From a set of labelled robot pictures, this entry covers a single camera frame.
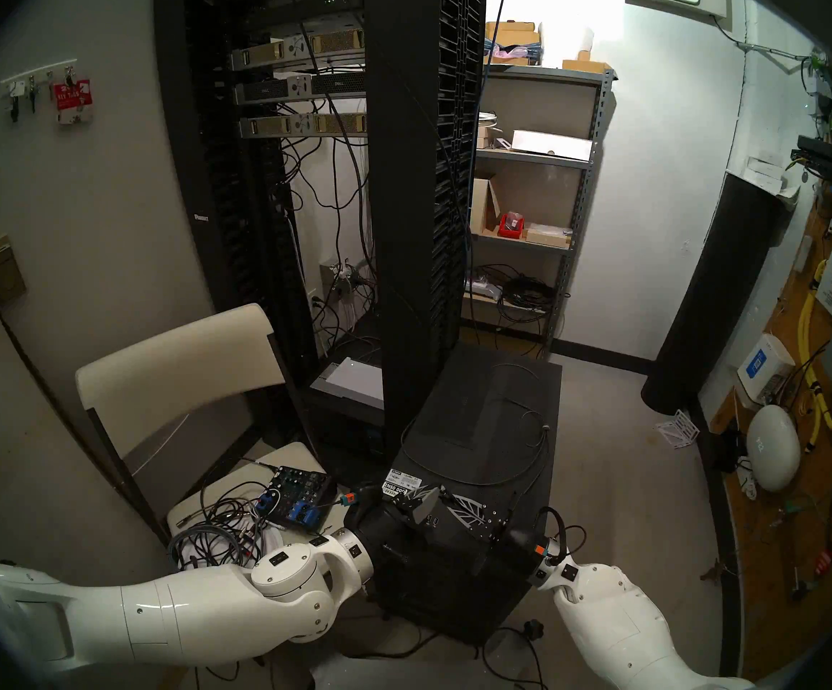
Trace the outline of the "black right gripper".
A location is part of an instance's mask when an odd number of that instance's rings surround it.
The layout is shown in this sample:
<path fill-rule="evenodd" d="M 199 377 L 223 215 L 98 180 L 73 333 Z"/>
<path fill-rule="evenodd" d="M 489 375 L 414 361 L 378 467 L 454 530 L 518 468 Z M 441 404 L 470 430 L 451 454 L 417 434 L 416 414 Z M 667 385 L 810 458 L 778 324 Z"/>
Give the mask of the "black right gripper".
<path fill-rule="evenodd" d="M 497 544 L 497 572 L 502 575 L 552 575 L 557 568 L 557 536 L 524 530 L 509 513 L 442 488 L 447 511 L 479 542 Z"/>

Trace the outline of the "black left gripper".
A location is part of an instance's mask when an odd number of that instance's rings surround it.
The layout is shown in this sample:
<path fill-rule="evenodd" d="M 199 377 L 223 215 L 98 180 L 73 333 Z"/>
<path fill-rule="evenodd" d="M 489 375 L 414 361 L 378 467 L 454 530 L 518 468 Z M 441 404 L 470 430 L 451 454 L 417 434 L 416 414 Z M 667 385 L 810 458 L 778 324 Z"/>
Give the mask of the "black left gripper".
<path fill-rule="evenodd" d="M 346 503 L 346 528 L 369 554 L 380 554 L 405 528 L 437 529 L 446 512 L 437 485 L 404 489 L 366 482 L 346 493 Z"/>

